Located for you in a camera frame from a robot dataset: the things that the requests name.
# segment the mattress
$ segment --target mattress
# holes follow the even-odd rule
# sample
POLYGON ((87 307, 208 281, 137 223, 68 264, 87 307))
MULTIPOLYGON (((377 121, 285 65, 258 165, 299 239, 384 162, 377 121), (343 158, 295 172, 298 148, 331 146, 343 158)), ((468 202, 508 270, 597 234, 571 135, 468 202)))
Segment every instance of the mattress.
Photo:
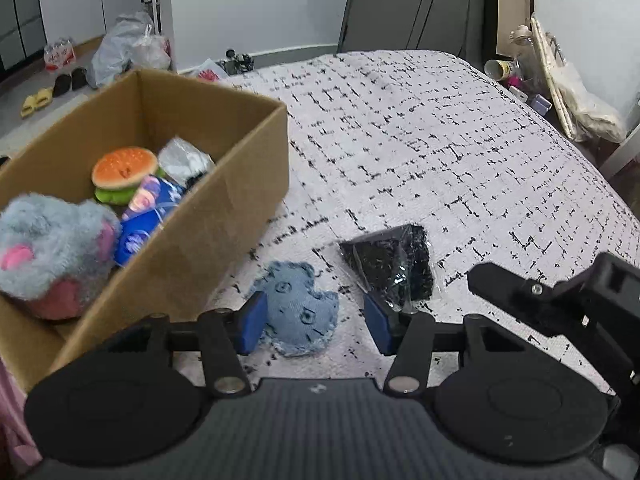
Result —
MULTIPOLYGON (((382 383, 392 358, 376 350, 337 242, 417 222, 428 233, 437 285, 421 308, 445 322, 488 316, 607 390, 564 337, 545 338, 466 288, 465 273, 479 262, 549 285, 601 251, 640 264, 638 220, 542 117, 465 61, 432 51, 324 56, 225 83, 287 104, 290 189, 209 307, 239 308, 273 260, 310 263, 316 289, 340 295, 323 352, 284 358, 262 345, 242 358, 252 382, 369 376, 382 383)), ((202 383, 196 356, 177 356, 176 365, 202 383)), ((430 384, 456 369, 455 355, 434 354, 430 384)))

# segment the cardboard box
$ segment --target cardboard box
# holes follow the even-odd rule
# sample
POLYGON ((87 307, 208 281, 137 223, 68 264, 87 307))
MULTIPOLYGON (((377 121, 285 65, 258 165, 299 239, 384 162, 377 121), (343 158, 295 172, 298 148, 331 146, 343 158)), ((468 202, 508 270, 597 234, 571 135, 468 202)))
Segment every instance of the cardboard box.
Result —
POLYGON ((484 62, 511 59, 511 32, 518 25, 529 25, 534 3, 535 0, 484 0, 484 62))
POLYGON ((21 193, 78 203, 93 196, 105 153, 157 153, 179 136, 209 153, 203 178, 78 321, 51 324, 0 297, 0 355, 29 391, 153 312, 194 319, 230 266, 262 235, 289 187, 287 109, 278 101, 159 71, 133 72, 96 94, 0 170, 0 210, 21 193))

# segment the pink plush ear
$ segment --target pink plush ear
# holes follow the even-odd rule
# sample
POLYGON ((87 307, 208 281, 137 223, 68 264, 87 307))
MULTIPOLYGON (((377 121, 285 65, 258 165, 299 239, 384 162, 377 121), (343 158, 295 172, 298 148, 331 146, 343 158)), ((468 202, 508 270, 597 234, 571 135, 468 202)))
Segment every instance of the pink plush ear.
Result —
POLYGON ((13 270, 20 267, 24 262, 34 259, 33 250, 25 244, 17 244, 9 247, 0 261, 0 269, 13 270))
POLYGON ((102 221, 102 230, 98 235, 98 257, 100 261, 106 262, 113 257, 113 245, 116 241, 116 231, 107 221, 102 221))
POLYGON ((27 301, 26 304, 34 316, 41 319, 69 319, 78 317, 82 308, 78 302, 80 285, 76 280, 63 278, 54 283, 49 291, 39 300, 27 301))

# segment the denim fabric piece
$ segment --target denim fabric piece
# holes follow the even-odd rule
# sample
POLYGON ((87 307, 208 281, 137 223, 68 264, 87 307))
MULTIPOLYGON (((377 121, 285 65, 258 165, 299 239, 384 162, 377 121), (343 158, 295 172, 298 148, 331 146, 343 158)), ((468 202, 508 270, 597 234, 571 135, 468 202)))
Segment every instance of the denim fabric piece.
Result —
POLYGON ((264 336, 284 356, 325 348, 338 319, 338 294, 314 290, 314 268, 305 262, 271 262, 249 295, 263 290, 269 310, 264 336))

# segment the black plastic bag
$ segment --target black plastic bag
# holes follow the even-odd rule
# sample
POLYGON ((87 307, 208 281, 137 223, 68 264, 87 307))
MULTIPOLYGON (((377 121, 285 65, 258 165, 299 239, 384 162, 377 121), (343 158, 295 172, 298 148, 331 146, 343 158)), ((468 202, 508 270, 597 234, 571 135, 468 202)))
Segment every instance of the black plastic bag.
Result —
POLYGON ((420 225, 363 235, 341 242, 340 250, 365 290, 376 291, 395 310, 412 312, 412 301, 433 293, 427 235, 420 225))

